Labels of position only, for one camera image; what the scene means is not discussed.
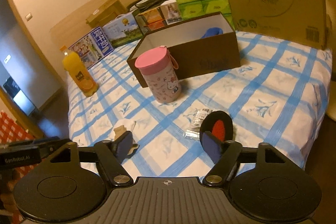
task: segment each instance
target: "doorway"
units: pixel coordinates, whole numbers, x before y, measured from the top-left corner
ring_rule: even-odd
[[[41,138],[43,132],[29,115],[62,90],[62,80],[33,40],[13,0],[0,0],[0,49],[1,79],[5,80],[0,99],[24,129]]]

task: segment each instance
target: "metal screw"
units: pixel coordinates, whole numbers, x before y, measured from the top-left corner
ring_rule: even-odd
[[[207,176],[205,180],[211,184],[219,183],[222,181],[222,178],[218,175]]]
[[[114,177],[113,180],[114,180],[116,183],[123,184],[123,183],[127,183],[127,182],[129,182],[131,179],[130,179],[129,176],[118,175],[118,176]]]

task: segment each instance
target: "light switch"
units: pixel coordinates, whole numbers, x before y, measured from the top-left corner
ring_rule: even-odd
[[[10,58],[11,58],[11,56],[10,56],[10,55],[7,55],[7,57],[6,57],[5,60],[4,60],[5,64],[8,63],[8,61],[10,60]]]
[[[29,21],[33,18],[32,14],[29,13],[28,15],[26,15],[26,20]]]

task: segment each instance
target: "bed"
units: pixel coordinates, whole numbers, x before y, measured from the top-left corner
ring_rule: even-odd
[[[241,67],[182,80],[177,101],[159,104],[126,63],[137,42],[117,48],[90,69],[100,84],[90,98],[68,77],[70,138],[79,146],[114,139],[120,119],[134,120],[139,149],[123,167],[138,176],[198,176],[213,167],[199,141],[184,137],[198,109],[223,110],[234,124],[234,140],[257,147],[268,142],[298,166],[319,132],[329,97],[332,57],[297,43],[237,32]],[[84,168],[96,172],[93,164]],[[244,172],[251,165],[241,167]]]

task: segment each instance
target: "plastic bag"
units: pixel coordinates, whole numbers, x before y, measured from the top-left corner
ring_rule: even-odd
[[[203,108],[195,112],[193,119],[190,122],[189,128],[183,133],[183,136],[187,139],[199,140],[200,139],[200,127],[205,117],[211,112],[218,109]]]

